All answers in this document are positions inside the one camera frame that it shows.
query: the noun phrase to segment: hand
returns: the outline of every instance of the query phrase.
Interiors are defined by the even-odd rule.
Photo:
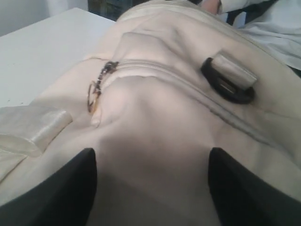
[[[220,5],[221,5],[220,0],[205,0],[201,4],[201,9],[216,15]]]

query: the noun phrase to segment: white surface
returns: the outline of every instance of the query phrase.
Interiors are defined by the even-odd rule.
[[[0,107],[28,105],[113,24],[74,8],[0,37]]]
[[[0,0],[0,36],[74,7],[88,10],[88,0]]]

